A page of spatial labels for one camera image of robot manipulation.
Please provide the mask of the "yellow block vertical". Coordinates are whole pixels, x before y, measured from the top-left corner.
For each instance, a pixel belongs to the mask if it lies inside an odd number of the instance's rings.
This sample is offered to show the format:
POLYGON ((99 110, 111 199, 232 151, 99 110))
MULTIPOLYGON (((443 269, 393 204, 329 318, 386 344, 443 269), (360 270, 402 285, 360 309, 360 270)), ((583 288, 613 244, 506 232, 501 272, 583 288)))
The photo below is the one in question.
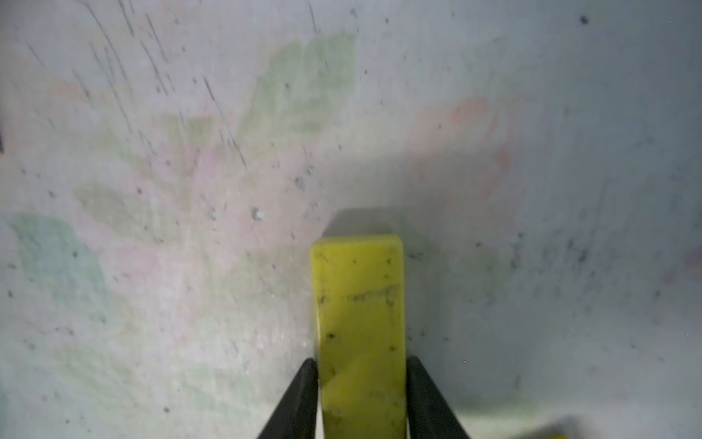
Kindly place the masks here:
POLYGON ((406 437, 401 239, 328 237, 310 256, 324 436, 406 437))

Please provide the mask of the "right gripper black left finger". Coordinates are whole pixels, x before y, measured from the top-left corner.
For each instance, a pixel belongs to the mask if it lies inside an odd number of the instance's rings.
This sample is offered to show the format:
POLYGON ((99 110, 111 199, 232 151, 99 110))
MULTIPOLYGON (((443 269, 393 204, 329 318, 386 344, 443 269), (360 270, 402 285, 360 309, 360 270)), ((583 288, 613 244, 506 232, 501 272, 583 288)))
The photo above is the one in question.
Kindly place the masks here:
POLYGON ((318 367, 306 359, 258 435, 259 439, 314 439, 318 405, 318 367))

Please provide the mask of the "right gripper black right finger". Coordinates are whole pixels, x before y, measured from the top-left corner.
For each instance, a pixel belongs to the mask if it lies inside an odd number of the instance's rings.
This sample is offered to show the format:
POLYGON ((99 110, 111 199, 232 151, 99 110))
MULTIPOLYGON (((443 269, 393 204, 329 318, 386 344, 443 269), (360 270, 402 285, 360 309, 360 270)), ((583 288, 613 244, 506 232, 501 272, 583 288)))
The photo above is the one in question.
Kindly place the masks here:
POLYGON ((407 358, 407 410, 412 439, 470 439, 416 356, 407 358))

